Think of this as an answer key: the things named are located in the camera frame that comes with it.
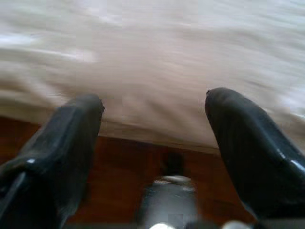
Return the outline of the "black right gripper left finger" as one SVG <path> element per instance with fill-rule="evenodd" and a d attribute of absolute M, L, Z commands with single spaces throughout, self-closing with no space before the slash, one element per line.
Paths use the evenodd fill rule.
<path fill-rule="evenodd" d="M 83 198 L 103 111 L 97 95 L 70 100 L 0 165 L 0 229 L 62 229 Z"/>

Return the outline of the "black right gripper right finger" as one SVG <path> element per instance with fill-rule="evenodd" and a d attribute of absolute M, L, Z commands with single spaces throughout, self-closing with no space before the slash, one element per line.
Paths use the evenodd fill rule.
<path fill-rule="evenodd" d="M 215 88 L 205 113 L 245 208 L 259 219 L 305 218 L 305 156 L 242 94 Z"/>

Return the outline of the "bed with beige floral sheet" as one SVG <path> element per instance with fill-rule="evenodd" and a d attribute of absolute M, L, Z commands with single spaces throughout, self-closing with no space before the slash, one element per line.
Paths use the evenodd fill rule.
<path fill-rule="evenodd" d="M 305 153 L 305 0 L 0 0 L 0 116 L 43 123 L 94 93 L 101 135 L 206 151 L 216 87 Z"/>

